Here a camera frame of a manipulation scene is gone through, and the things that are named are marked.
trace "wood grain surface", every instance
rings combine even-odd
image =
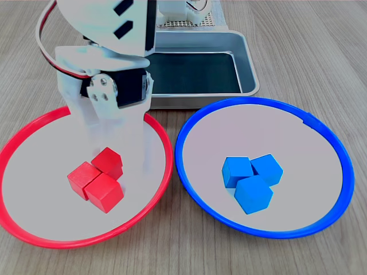
[[[44,1],[0,1],[0,147],[25,124],[65,105],[34,27]],[[0,227],[0,274],[367,274],[367,2],[225,1],[260,81],[257,96],[313,113],[342,140],[356,188],[343,217],[310,237],[269,240],[214,220],[174,171],[156,208],[120,236],[76,250],[25,244]],[[58,10],[44,44],[80,45]],[[174,144],[192,111],[151,111]]]

